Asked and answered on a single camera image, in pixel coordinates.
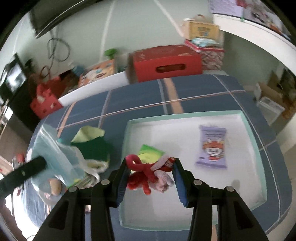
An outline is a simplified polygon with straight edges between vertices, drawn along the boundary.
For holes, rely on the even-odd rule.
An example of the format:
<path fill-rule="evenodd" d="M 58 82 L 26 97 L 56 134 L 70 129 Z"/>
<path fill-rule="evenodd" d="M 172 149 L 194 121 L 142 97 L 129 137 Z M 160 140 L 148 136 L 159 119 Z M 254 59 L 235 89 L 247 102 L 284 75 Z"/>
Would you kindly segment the blue plaid bed sheet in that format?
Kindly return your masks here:
<path fill-rule="evenodd" d="M 175 105 L 182 113 L 240 110 L 245 114 L 259 147 L 267 184 L 267 201 L 253 214 L 266 233 L 274 230 L 288 214 L 292 186 L 274 130 L 234 77 L 203 74 L 126 85 L 74 102 L 41 122 L 60 132 L 66 144 L 83 126 L 102 128 L 112 145 L 110 168 L 116 169 L 127 122 L 174 114 Z"/>

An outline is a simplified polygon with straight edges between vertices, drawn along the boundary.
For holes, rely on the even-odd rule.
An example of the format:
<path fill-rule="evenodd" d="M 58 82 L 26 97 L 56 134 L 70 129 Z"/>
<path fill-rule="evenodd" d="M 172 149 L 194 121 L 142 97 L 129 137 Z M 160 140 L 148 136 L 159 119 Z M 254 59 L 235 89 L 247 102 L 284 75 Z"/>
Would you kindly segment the red cardboard box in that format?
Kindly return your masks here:
<path fill-rule="evenodd" d="M 130 83 L 202 74 L 201 55 L 186 45 L 158 46 L 128 56 L 126 75 Z"/>

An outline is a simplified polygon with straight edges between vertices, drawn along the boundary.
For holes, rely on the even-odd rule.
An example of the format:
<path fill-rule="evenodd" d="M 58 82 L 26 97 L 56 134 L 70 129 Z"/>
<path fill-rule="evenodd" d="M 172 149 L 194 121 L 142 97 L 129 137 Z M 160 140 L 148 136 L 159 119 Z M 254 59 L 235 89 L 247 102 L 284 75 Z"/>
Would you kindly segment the yellow gift box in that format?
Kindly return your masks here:
<path fill-rule="evenodd" d="M 195 15 L 193 18 L 185 18 L 181 25 L 183 36 L 187 40 L 205 38 L 218 41 L 219 26 L 211 23 L 203 15 Z"/>

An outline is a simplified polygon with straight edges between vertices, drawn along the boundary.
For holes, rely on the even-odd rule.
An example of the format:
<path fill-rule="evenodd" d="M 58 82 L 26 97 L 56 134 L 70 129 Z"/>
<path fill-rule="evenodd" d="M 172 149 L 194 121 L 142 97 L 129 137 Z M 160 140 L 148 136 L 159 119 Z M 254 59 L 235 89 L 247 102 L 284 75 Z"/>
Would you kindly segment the black monitor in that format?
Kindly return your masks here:
<path fill-rule="evenodd" d="M 5 65 L 1 74 L 1 102 L 5 103 L 12 100 L 26 79 L 23 65 L 16 53 L 11 61 Z"/>

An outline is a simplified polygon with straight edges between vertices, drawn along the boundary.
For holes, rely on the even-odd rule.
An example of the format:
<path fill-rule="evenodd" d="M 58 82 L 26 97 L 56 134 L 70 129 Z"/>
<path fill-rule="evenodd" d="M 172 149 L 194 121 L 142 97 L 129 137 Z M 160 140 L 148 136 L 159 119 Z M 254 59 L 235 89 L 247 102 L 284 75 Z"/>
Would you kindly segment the red felt handbag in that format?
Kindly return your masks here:
<path fill-rule="evenodd" d="M 61 109 L 63 106 L 59 98 L 66 89 L 66 84 L 60 77 L 53 78 L 46 83 L 40 83 L 36 89 L 36 97 L 32 100 L 30 108 L 39 119 Z"/>

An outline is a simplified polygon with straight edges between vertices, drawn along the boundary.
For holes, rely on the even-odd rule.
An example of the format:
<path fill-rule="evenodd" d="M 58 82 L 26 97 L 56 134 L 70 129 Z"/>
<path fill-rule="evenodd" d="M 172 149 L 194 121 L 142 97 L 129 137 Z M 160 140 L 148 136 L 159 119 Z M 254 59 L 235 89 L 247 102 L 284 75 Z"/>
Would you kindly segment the beige round sponge puff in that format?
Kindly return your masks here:
<path fill-rule="evenodd" d="M 58 179 L 50 179 L 49 185 L 51 187 L 51 194 L 54 196 L 60 195 L 62 191 L 62 182 Z"/>

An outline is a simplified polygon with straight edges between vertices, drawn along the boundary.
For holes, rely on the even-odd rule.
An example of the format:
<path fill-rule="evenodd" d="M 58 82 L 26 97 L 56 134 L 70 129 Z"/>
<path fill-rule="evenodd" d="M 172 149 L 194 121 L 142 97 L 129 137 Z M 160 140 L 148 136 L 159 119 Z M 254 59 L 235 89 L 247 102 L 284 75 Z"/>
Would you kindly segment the purple cartoon tissue pack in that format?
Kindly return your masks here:
<path fill-rule="evenodd" d="M 208 168 L 226 169 L 226 128 L 200 125 L 200 151 L 196 165 Z"/>

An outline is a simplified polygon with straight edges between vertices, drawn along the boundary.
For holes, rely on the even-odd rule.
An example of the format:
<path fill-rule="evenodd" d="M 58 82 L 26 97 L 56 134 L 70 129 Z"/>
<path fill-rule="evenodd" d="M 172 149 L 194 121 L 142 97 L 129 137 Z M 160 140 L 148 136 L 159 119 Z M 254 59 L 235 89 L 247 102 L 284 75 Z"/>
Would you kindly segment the white desk edge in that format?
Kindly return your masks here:
<path fill-rule="evenodd" d="M 295 45 L 289 40 L 260 24 L 241 20 L 235 16 L 213 15 L 213 22 L 220 30 L 245 39 L 264 49 L 295 73 Z"/>

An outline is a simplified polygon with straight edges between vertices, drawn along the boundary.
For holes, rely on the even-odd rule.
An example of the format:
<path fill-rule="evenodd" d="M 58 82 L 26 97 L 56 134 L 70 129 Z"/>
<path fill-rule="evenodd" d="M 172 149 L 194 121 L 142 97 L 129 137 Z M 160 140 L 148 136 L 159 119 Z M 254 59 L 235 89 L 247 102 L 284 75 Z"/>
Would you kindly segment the light green cloth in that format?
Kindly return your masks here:
<path fill-rule="evenodd" d="M 83 143 L 91 141 L 97 137 L 103 137 L 105 130 L 92 126 L 84 126 L 79 129 L 77 134 L 72 139 L 72 143 Z"/>

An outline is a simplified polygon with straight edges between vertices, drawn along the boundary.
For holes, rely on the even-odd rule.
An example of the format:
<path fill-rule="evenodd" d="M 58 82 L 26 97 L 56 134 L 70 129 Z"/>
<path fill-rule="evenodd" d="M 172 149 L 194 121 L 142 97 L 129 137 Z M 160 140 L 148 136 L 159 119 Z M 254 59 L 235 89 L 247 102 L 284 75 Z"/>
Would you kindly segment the light blue plastic bag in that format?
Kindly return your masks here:
<path fill-rule="evenodd" d="M 41 156 L 46 160 L 44 171 L 32 178 L 32 184 L 37 191 L 49 192 L 49 180 L 57 178 L 66 187 L 82 180 L 90 174 L 100 180 L 99 174 L 87 165 L 87 161 L 77 147 L 58 142 L 56 130 L 43 124 L 32 147 L 31 157 Z"/>

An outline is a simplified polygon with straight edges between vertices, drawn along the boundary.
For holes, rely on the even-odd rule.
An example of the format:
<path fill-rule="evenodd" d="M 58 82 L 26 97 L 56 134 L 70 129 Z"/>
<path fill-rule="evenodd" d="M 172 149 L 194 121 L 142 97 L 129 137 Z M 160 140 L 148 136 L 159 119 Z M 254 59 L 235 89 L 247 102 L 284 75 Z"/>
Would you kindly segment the green wet wipes pack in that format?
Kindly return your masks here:
<path fill-rule="evenodd" d="M 138 160 L 140 159 L 142 164 L 149 164 L 149 166 L 151 167 L 164 154 L 164 151 L 159 150 L 155 147 L 142 145 L 137 154 L 130 154 L 127 157 L 129 160 L 132 161 L 133 165 L 139 164 Z"/>

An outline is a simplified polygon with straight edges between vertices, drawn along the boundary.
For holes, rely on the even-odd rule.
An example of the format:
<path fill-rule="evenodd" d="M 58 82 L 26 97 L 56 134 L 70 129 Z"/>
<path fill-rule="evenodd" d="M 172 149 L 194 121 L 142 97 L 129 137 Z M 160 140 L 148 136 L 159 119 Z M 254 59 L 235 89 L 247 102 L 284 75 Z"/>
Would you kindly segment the white tray with mint rim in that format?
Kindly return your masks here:
<path fill-rule="evenodd" d="M 227 130 L 226 169 L 197 164 L 202 151 L 200 126 Z M 254 210 L 267 201 L 265 173 L 259 149 L 246 116 L 240 110 L 209 111 L 154 116 L 130 120 L 125 129 L 122 154 L 137 154 L 142 145 L 164 151 L 180 160 L 185 170 L 211 187 L 233 186 Z M 188 230 L 192 209 L 179 200 L 177 189 L 160 193 L 127 190 L 119 207 L 125 228 L 153 232 Z"/>

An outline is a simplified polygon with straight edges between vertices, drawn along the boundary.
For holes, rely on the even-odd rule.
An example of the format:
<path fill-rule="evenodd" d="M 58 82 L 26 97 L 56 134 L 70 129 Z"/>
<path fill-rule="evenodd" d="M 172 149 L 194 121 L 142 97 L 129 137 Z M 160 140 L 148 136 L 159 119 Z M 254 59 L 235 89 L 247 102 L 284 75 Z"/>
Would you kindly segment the green yellow scouring sponge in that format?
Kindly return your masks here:
<path fill-rule="evenodd" d="M 86 142 L 71 142 L 77 147 L 86 160 L 87 166 L 97 173 L 105 172 L 110 162 L 110 144 L 103 137 L 97 137 Z"/>

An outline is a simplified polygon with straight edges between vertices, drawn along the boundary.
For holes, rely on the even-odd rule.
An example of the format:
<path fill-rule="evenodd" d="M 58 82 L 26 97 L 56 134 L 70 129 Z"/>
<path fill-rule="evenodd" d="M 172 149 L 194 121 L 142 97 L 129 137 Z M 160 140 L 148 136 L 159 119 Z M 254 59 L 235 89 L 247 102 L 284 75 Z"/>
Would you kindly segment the white foam board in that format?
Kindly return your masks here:
<path fill-rule="evenodd" d="M 76 101 L 88 98 L 98 93 L 113 90 L 126 85 L 129 85 L 126 73 L 119 72 L 73 90 L 72 92 L 60 97 L 58 101 L 62 104 L 62 106 L 68 106 Z"/>

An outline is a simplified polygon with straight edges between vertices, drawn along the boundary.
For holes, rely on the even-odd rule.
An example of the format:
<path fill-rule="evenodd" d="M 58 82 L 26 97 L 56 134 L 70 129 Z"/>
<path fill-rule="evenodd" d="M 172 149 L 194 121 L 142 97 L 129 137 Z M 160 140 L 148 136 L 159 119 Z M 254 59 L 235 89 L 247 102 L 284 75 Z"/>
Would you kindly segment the pink fuzzy scrunchie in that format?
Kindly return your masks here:
<path fill-rule="evenodd" d="M 175 182 L 168 173 L 173 170 L 174 163 L 174 157 L 169 157 L 167 155 L 161 156 L 158 161 L 151 166 L 151 170 L 154 172 L 157 181 L 155 183 L 148 181 L 149 188 L 164 193 L 169 187 L 173 186 Z"/>

